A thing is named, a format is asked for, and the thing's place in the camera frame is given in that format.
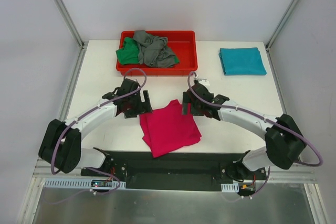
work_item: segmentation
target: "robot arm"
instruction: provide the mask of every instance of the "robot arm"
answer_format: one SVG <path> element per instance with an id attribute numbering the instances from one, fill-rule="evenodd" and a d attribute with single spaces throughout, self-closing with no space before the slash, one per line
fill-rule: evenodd
<path id="1" fill-rule="evenodd" d="M 183 92 L 183 114 L 189 112 L 188 104 L 190 104 L 190 113 L 193 115 L 205 115 L 208 118 L 234 123 L 253 132 L 266 142 L 265 147 L 246 152 L 237 162 L 225 169 L 231 178 L 244 179 L 250 172 L 266 166 L 276 165 L 282 169 L 289 169 L 298 160 L 306 144 L 266 121 L 266 119 L 272 120 L 302 135 L 292 117 L 286 114 L 271 116 L 252 111 L 223 95 L 214 96 L 197 80 L 194 81 L 191 88 L 198 97 L 211 104 L 223 105 L 224 108 L 202 102 L 188 89 Z"/>
<path id="2" fill-rule="evenodd" d="M 82 113 L 79 116 L 70 118 L 61 122 L 52 120 L 43 138 L 39 157 L 51 163 L 55 146 L 63 133 L 62 142 L 57 150 L 55 158 L 55 167 L 64 173 L 69 173 L 77 167 L 109 167 L 110 161 L 108 154 L 97 148 L 81 148 L 81 141 L 101 123 L 124 113 L 125 118 L 134 118 L 137 115 L 152 112 L 149 95 L 146 90 L 143 91 L 144 102 L 141 101 L 140 91 L 133 95 L 116 100 L 116 98 L 125 96 L 135 91 L 140 85 L 133 80 L 124 79 L 119 88 L 102 96 L 99 102 Z"/>

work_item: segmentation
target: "gray cloth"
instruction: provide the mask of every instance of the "gray cloth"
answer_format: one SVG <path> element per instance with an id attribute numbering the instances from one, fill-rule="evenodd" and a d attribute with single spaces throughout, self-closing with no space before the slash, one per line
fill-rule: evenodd
<path id="1" fill-rule="evenodd" d="M 153 36 L 140 30 L 135 31 L 133 39 L 138 43 L 139 64 L 145 63 L 153 68 L 169 68 L 176 64 L 176 54 L 167 46 L 167 38 Z"/>

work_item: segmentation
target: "cable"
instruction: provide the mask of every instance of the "cable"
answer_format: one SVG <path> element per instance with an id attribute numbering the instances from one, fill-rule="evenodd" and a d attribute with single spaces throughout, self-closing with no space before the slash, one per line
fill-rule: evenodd
<path id="1" fill-rule="evenodd" d="M 255 183 L 256 183 L 256 180 L 257 180 L 257 176 L 256 176 L 256 174 L 254 173 L 253 174 L 253 186 L 255 186 Z"/>
<path id="2" fill-rule="evenodd" d="M 112 167 L 112 169 L 111 169 L 111 174 L 115 174 L 115 171 L 116 171 L 116 169 L 114 169 L 114 167 Z M 112 176 L 110 176 L 110 177 L 106 180 L 106 182 L 109 182 L 109 181 L 113 181 Z"/>
<path id="3" fill-rule="evenodd" d="M 92 167 L 86 167 L 86 169 L 88 169 L 88 170 L 92 170 L 92 171 L 94 171 L 94 172 L 96 172 L 96 173 L 100 173 L 100 174 L 102 174 L 102 175 L 107 175 L 107 176 L 109 176 L 109 177 L 115 179 L 115 180 L 118 182 L 118 185 L 117 185 L 114 189 L 111 189 L 111 190 L 109 190 L 109 191 L 107 191 L 107 192 L 104 192 L 104 193 L 100 193 L 100 192 L 98 192 L 98 191 L 95 191 L 95 192 L 93 193 L 94 195 L 96 195 L 96 194 L 97 194 L 97 195 L 106 195 L 106 194 L 110 194 L 110 193 L 112 193 L 113 191 L 117 190 L 117 189 L 120 187 L 120 185 L 121 185 L 120 180 L 119 180 L 117 177 L 115 177 L 114 175 L 112 175 L 112 174 L 108 174 L 108 173 L 102 172 L 102 171 L 97 170 L 97 169 L 92 168 Z M 83 189 L 83 190 L 78 191 L 78 192 L 76 192 L 75 194 L 69 196 L 68 198 L 65 198 L 65 199 L 62 199 L 62 200 L 59 200 L 59 201 L 55 201 L 55 202 L 49 202 L 49 201 L 47 201 L 47 200 L 45 199 L 45 197 L 44 197 L 45 192 L 43 192 L 43 194 L 41 195 L 41 198 L 42 198 L 42 201 L 43 201 L 43 202 L 45 202 L 45 203 L 47 203 L 47 204 L 49 204 L 49 205 L 58 205 L 58 204 L 61 204 L 61 203 L 65 202 L 65 201 L 68 201 L 68 200 L 71 200 L 71 199 L 75 198 L 77 195 L 82 194 L 82 193 L 84 193 L 85 191 L 92 191 L 92 189 Z"/>
<path id="4" fill-rule="evenodd" d="M 65 134 L 67 133 L 67 131 L 68 131 L 72 126 L 74 126 L 77 122 L 79 122 L 80 120 L 82 120 L 83 118 L 85 118 L 87 115 L 91 114 L 92 112 L 96 111 L 97 109 L 99 109 L 99 108 L 101 108 L 101 107 L 103 107 L 103 106 L 105 106 L 105 105 L 107 105 L 107 104 L 109 104 L 109 103 L 111 103 L 111 102 L 114 102 L 114 101 L 116 101 L 116 100 L 119 100 L 119 99 L 128 97 L 128 96 L 130 96 L 130 95 L 133 95 L 133 94 L 139 92 L 139 91 L 143 88 L 143 86 L 145 86 L 146 81 L 147 81 L 147 75 L 146 75 L 146 73 L 145 73 L 142 69 L 140 69 L 140 68 L 131 68 L 131 69 L 129 69 L 129 70 L 125 73 L 125 75 L 124 75 L 124 79 L 126 78 L 127 74 L 128 74 L 129 72 L 133 71 L 133 70 L 138 70 L 138 71 L 142 72 L 142 73 L 143 73 L 143 76 L 145 77 L 143 83 L 142 83 L 136 90 L 134 90 L 134 91 L 132 91 L 132 92 L 129 92 L 129 93 L 127 93 L 127 94 L 121 95 L 121 96 L 119 96 L 119 97 L 113 98 L 113 99 L 111 99 L 111 100 L 109 100 L 109 101 L 103 102 L 103 103 L 100 104 L 99 106 L 96 106 L 96 107 L 94 107 L 94 108 L 88 110 L 88 111 L 85 112 L 83 115 L 79 116 L 78 119 L 77 119 L 77 121 L 73 121 L 73 122 L 71 122 L 71 123 L 70 123 L 70 124 L 63 130 L 63 132 L 61 133 L 61 135 L 59 136 L 59 138 L 58 138 L 58 140 L 57 140 L 57 142 L 56 142 L 54 152 L 52 153 L 52 154 L 53 154 L 52 157 L 51 157 L 51 173 L 52 173 L 52 174 L 56 175 L 56 174 L 58 174 L 58 173 L 60 172 L 60 170 L 55 171 L 56 154 L 57 154 L 59 145 L 60 145 L 60 143 L 61 143 L 63 137 L 65 136 Z"/>
<path id="5" fill-rule="evenodd" d="M 323 158 L 321 156 L 321 154 L 319 153 L 319 151 L 315 148 L 315 146 L 313 146 L 313 144 L 311 142 L 308 141 L 308 139 L 306 139 L 305 137 L 301 136 L 300 134 L 296 133 L 295 131 L 287 128 L 287 127 L 284 127 L 280 124 L 278 124 L 277 122 L 274 122 L 270 119 L 267 119 L 267 118 L 264 118 L 262 115 L 259 115 L 253 111 L 250 111 L 250 110 L 247 110 L 247 109 L 244 109 L 244 108 L 240 108 L 240 107 L 235 107 L 235 106 L 229 106 L 229 105 L 223 105 L 223 104 L 213 104 L 213 103 L 210 103 L 208 101 L 205 101 L 204 99 L 202 99 L 199 95 L 196 94 L 196 92 L 192 89 L 191 85 L 190 85 L 190 77 L 192 75 L 196 75 L 196 72 L 195 71 L 191 71 L 188 75 L 188 86 L 189 86 L 189 89 L 190 91 L 194 94 L 194 96 L 196 96 L 201 102 L 209 105 L 209 106 L 213 106 L 213 107 L 220 107 L 220 108 L 227 108 L 227 109 L 234 109 L 234 110 L 240 110 L 240 111 L 243 111 L 247 114 L 250 114 L 250 115 L 253 115 L 255 116 L 256 118 L 259 118 L 259 119 L 262 119 L 262 120 L 265 120 L 266 122 L 270 123 L 270 124 L 273 124 L 274 126 L 284 130 L 284 131 L 287 131 L 288 133 L 294 135 L 295 137 L 299 138 L 300 140 L 302 140 L 305 144 L 307 144 L 311 149 L 312 151 L 315 153 L 315 155 L 317 156 L 317 158 L 319 159 L 319 162 L 316 163 L 316 164 L 310 164 L 310 163 L 304 163 L 304 162 L 301 162 L 301 161 L 295 161 L 295 163 L 297 164 L 301 164 L 301 165 L 306 165 L 306 166 L 321 166 L 323 164 Z"/>
<path id="6" fill-rule="evenodd" d="M 268 174 L 267 174 L 267 177 L 265 179 L 265 182 L 262 184 L 262 186 L 260 186 L 258 188 L 258 190 L 256 190 L 256 192 L 253 194 L 253 196 L 255 196 L 257 193 L 259 193 L 263 188 L 264 186 L 267 184 L 268 180 L 269 180 L 269 175 L 271 174 L 271 167 L 268 166 Z"/>

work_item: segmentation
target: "cloth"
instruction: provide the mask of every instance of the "cloth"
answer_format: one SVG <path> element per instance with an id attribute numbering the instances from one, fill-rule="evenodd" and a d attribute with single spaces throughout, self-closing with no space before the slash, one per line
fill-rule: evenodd
<path id="1" fill-rule="evenodd" d="M 125 38 L 122 43 L 122 48 L 116 51 L 118 62 L 122 65 L 138 64 L 138 44 L 132 38 Z"/>
<path id="2" fill-rule="evenodd" d="M 167 46 L 167 38 L 139 30 L 134 32 L 133 39 L 138 43 L 139 64 L 152 68 L 170 68 L 179 62 L 176 54 Z"/>
<path id="3" fill-rule="evenodd" d="M 224 74 L 234 75 L 261 75 L 266 74 L 261 55 L 256 47 L 252 48 L 221 48 L 220 62 Z"/>
<path id="4" fill-rule="evenodd" d="M 140 115 L 142 138 L 151 148 L 153 157 L 159 157 L 183 146 L 198 143 L 201 134 L 193 115 L 182 115 L 182 105 L 178 100 L 168 106 Z"/>

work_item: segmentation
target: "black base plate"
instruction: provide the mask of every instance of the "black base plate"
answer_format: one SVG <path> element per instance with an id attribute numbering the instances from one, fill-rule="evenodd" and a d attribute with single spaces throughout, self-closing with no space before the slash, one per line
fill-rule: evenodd
<path id="1" fill-rule="evenodd" d="M 221 184 L 231 184 L 223 171 L 244 153 L 168 153 L 153 158 L 150 152 L 111 152 L 109 171 L 130 189 L 221 191 Z M 265 180 L 265 169 L 254 172 L 257 180 Z M 82 169 L 82 176 L 101 176 Z M 247 178 L 253 179 L 253 173 Z"/>

